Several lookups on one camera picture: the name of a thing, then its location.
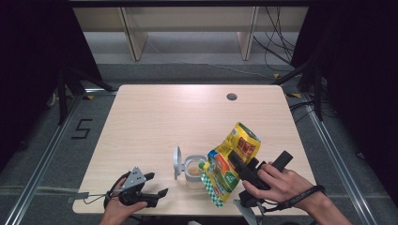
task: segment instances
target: table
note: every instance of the table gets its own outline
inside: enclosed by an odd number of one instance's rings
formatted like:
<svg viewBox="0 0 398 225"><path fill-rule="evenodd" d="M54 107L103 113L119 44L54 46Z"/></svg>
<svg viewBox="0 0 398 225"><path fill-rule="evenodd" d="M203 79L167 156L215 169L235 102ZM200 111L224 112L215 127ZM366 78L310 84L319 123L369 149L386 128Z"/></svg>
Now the table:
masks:
<svg viewBox="0 0 398 225"><path fill-rule="evenodd" d="M236 100L229 100L235 94ZM314 183L314 176L286 103L276 85L171 85L133 84L119 88L100 134L79 192L103 194L120 175L138 166L155 173L144 193L169 188L156 208L140 215L240 216L232 203L244 188L239 183L222 208L214 206L205 189L189 189L182 175L175 180L173 152L180 146L182 158L206 156L222 143L236 122L262 141L260 160L274 160L283 150L294 158L288 168ZM89 205L75 201L79 214L103 212L103 201ZM305 215L298 209L273 215Z"/></svg>

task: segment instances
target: yellow snack bag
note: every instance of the yellow snack bag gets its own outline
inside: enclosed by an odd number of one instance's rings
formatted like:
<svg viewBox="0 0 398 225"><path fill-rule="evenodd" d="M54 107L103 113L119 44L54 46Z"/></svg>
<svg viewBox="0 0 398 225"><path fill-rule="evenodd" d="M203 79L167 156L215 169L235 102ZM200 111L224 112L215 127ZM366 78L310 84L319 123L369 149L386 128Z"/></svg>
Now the yellow snack bag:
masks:
<svg viewBox="0 0 398 225"><path fill-rule="evenodd" d="M202 181L216 206L221 207L239 183L239 176L228 160L235 151L247 165L260 149L260 140L244 125L236 123L221 145L207 154Z"/></svg>

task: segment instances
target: table hole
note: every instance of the table hole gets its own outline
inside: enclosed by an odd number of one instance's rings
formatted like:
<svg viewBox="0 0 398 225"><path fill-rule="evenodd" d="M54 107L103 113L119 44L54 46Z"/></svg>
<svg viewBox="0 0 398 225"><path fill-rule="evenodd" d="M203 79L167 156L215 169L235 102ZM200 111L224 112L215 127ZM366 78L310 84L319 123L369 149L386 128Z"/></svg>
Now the table hole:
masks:
<svg viewBox="0 0 398 225"><path fill-rule="evenodd" d="M234 93L229 93L228 95L226 95L226 98L228 98L228 100L236 100L237 95Z"/></svg>

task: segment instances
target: hand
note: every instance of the hand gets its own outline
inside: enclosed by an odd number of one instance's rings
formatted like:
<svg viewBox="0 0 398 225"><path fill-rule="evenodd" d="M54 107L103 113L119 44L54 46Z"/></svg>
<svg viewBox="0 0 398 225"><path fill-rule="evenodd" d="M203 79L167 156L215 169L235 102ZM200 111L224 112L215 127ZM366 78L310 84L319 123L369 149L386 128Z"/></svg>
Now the hand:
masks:
<svg viewBox="0 0 398 225"><path fill-rule="evenodd" d="M121 189L121 186L125 181L126 178L120 180L115 189ZM146 202L138 202L136 204L126 206L122 202L120 202L119 198L117 198L117 195L118 193L114 192L111 200L106 205L105 212L100 222L101 225L123 224L131 214L147 206Z"/></svg>
<svg viewBox="0 0 398 225"><path fill-rule="evenodd" d="M272 164L265 164L258 171L258 177L266 182L271 189L262 190L254 187L247 181L243 181L243 186L257 199L271 200L282 203L298 196L313 185L304 177L294 171L284 169L279 172Z"/></svg>
<svg viewBox="0 0 398 225"><path fill-rule="evenodd" d="M313 184L298 173L287 169L279 172L271 163L261 167L258 177L269 184L271 189L258 189L248 181L243 181L245 189L257 199L271 200L276 203L288 201L313 187ZM319 224L351 224L331 199L320 191L303 199L293 207L306 211Z"/></svg>

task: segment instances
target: black wristband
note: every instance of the black wristband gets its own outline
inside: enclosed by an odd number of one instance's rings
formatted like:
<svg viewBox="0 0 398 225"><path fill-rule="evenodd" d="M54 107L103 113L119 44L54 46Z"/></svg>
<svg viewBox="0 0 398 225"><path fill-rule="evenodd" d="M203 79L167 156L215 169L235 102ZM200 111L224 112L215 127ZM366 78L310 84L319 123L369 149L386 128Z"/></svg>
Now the black wristband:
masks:
<svg viewBox="0 0 398 225"><path fill-rule="evenodd" d="M325 191L325 187L323 186L313 186L311 188L309 188L308 190L302 192L301 194L299 194L298 196L286 201L286 202L282 202L279 203L278 206L276 207L279 210L283 210L286 208L291 208L293 205L297 204L298 202L300 202L301 200L307 198L308 196L316 193L317 191Z"/></svg>

